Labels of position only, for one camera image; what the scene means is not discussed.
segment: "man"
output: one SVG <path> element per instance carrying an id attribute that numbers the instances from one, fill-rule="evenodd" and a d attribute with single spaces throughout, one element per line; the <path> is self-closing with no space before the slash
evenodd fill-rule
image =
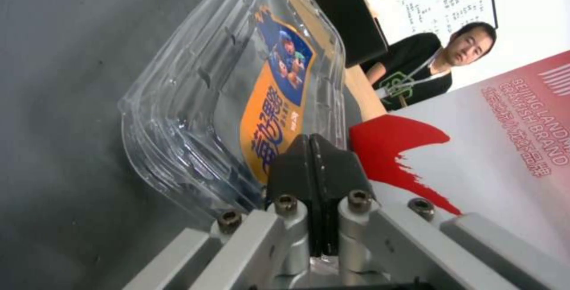
<path id="1" fill-rule="evenodd" d="M 443 94 L 452 86 L 452 67 L 465 66 L 488 54 L 497 33 L 487 23 L 473 22 L 452 34 L 442 48 L 433 33 L 410 36 L 388 52 L 361 65 L 387 110 Z"/>

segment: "clear plastic container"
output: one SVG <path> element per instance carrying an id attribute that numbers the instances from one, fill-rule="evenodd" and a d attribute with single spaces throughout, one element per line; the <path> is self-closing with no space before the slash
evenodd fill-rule
<path id="1" fill-rule="evenodd" d="M 262 206 L 297 134 L 346 147 L 344 48 L 313 0 L 203 0 L 120 101 L 138 174 L 208 227 Z"/>

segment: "green logo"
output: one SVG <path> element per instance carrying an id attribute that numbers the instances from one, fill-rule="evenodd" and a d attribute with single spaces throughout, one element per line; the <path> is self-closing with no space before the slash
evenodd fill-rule
<path id="1" fill-rule="evenodd" d="M 401 71 L 397 71 L 383 79 L 380 82 L 380 87 L 386 89 L 386 92 L 389 94 L 389 97 L 394 98 L 402 95 L 405 99 L 409 99 L 413 95 L 413 89 L 411 86 L 401 86 L 401 84 L 411 83 L 413 79 L 406 79 L 407 75 L 402 73 Z M 383 103 L 391 104 L 387 98 L 382 99 Z"/>

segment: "product label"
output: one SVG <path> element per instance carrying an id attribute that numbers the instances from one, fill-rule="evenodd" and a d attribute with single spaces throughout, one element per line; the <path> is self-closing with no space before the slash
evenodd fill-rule
<path id="1" fill-rule="evenodd" d="M 249 168 L 266 184 L 269 165 L 303 128 L 305 91 L 316 55 L 301 34 L 275 18 L 267 6 L 255 18 L 269 57 L 246 106 L 240 143 Z"/>

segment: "cartoon illustration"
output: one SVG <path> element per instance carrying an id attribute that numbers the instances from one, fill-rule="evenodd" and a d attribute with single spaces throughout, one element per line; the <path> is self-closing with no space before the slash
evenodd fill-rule
<path id="1" fill-rule="evenodd" d="M 258 12 L 256 18 L 269 48 L 268 61 L 273 78 L 283 95 L 300 106 L 312 51 L 291 28 L 273 20 L 268 10 Z"/>

